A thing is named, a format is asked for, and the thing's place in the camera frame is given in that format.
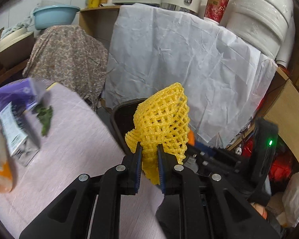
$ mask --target yellow foam fruit net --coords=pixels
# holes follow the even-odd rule
[[[133,153],[141,142],[142,169],[153,184],[159,184],[157,146],[177,157],[183,164],[189,133],[189,107],[184,88],[180,83],[158,91],[138,105],[134,114],[135,129],[125,135],[125,141]]]

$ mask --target blue plastic basin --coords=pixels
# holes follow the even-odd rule
[[[34,10],[34,26],[37,30],[55,25],[70,25],[79,7],[72,5],[51,5]]]

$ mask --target white plastic bag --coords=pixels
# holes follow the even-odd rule
[[[282,203],[288,225],[295,227],[299,223],[299,172],[291,177],[283,194]]]

